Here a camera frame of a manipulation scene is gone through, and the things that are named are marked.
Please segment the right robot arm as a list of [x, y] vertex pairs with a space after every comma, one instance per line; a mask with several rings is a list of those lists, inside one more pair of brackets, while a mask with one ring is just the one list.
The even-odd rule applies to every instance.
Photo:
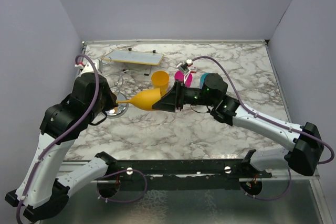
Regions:
[[211, 116], [219, 123], [241, 127], [260, 134], [281, 147], [266, 151], [251, 151], [241, 164], [246, 177], [254, 177], [267, 169], [291, 168], [298, 174], [312, 176], [323, 152], [317, 127], [278, 120], [242, 105], [226, 94], [228, 84], [217, 73], [207, 74], [201, 88], [186, 87], [175, 81], [171, 90], [152, 109], [175, 112], [186, 104], [211, 106]]

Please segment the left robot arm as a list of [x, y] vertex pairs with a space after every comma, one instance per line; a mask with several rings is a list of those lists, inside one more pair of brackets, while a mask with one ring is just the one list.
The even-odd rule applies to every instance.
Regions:
[[72, 93], [59, 104], [49, 107], [40, 126], [38, 146], [21, 185], [5, 196], [21, 217], [34, 223], [58, 215], [69, 198], [92, 180], [110, 179], [116, 166], [106, 154], [94, 157], [88, 164], [68, 175], [58, 176], [65, 155], [95, 117], [117, 106], [105, 77], [93, 72], [75, 79]]

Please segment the pink plastic wine glass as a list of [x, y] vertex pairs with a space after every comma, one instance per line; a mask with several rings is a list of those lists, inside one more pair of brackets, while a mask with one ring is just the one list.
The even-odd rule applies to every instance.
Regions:
[[193, 80], [193, 76], [192, 74], [190, 73], [187, 77], [180, 71], [177, 71], [174, 75], [174, 79], [175, 80], [178, 80], [178, 81], [181, 81], [181, 82], [184, 82], [184, 84], [187, 86], [187, 87], [190, 87], [191, 84], [192, 84], [192, 80]]

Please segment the yellow wine glass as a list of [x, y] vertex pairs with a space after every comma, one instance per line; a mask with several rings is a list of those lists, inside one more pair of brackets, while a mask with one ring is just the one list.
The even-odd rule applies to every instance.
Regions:
[[169, 87], [170, 76], [165, 71], [156, 71], [151, 77], [152, 85], [154, 88], [160, 89], [161, 96], [164, 96]]
[[144, 111], [152, 111], [152, 105], [161, 99], [160, 89], [147, 89], [139, 92], [129, 100], [117, 100], [118, 104], [131, 104]]

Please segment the blue plastic wine glass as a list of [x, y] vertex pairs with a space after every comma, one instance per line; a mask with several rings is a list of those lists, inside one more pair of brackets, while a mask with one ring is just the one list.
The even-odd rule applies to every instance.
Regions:
[[208, 76], [208, 73], [204, 73], [202, 74], [201, 78], [200, 78], [200, 84], [199, 84], [199, 88], [201, 89], [203, 87], [205, 78]]

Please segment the yellow wine glass front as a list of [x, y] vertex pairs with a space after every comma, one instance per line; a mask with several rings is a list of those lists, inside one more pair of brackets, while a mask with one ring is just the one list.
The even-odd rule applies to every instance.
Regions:
[[169, 87], [170, 76], [165, 71], [156, 71], [151, 77], [152, 85], [154, 88], [160, 89], [161, 96], [164, 96]]

